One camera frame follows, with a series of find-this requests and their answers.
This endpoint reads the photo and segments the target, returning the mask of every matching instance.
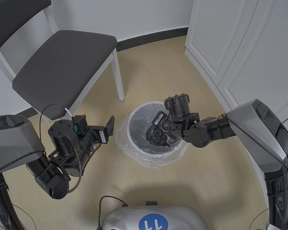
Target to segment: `black baseboard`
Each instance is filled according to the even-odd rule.
[[[26,109],[20,113],[17,113],[17,114],[20,114],[26,118],[29,118],[29,117],[32,117],[32,116],[38,114],[38,112],[33,107],[30,107],[30,108],[28,108],[28,109]]]
[[[164,39],[169,39],[178,36],[186,36],[188,32],[188,27],[178,28],[158,33],[151,33],[143,36],[137,36],[130,39],[126,39],[117,43],[116,50],[122,51],[124,49],[140,46],[143,44],[148,44]]]

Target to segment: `beige floor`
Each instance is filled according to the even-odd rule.
[[[201,118],[218,116],[224,110],[196,68],[184,55],[185,37],[178,37],[118,53],[126,99],[118,99],[108,67],[77,110],[88,124],[105,125],[111,115],[115,127],[138,105],[187,93],[190,109]],[[38,131],[36,115],[30,118]],[[47,135],[50,124],[42,120],[42,140],[49,154],[53,146]],[[38,229],[95,230],[98,203],[103,195],[123,199],[130,206],[157,200],[160,205],[188,205],[203,216],[209,228],[248,229],[266,207],[250,159],[236,138],[220,140],[206,148],[189,146],[178,162],[148,169],[125,156],[111,137],[88,164],[79,188],[62,200],[51,199],[35,183],[25,166],[4,173],[14,204],[26,210]],[[105,199],[102,218],[120,203]],[[29,217],[16,209],[28,230]],[[264,228],[262,214],[252,229]]]

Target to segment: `white label sticker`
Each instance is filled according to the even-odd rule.
[[[100,138],[101,138],[102,143],[106,143],[104,132],[100,130],[99,133],[100,133]]]
[[[159,117],[156,119],[156,121],[154,122],[154,125],[157,125],[159,123],[159,121],[162,119],[163,114],[160,113]]]

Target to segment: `gray chair seat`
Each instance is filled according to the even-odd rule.
[[[54,103],[70,108],[116,46],[114,36],[58,31],[23,66],[13,89],[39,112]],[[44,111],[53,120],[65,113],[56,105]]]

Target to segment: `clear plastic liner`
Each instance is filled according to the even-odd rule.
[[[146,140],[146,130],[152,125],[158,111],[169,113],[163,102],[147,102],[125,117],[115,132],[116,145],[139,164],[157,168],[179,160],[188,143],[178,140],[170,147],[154,146]]]

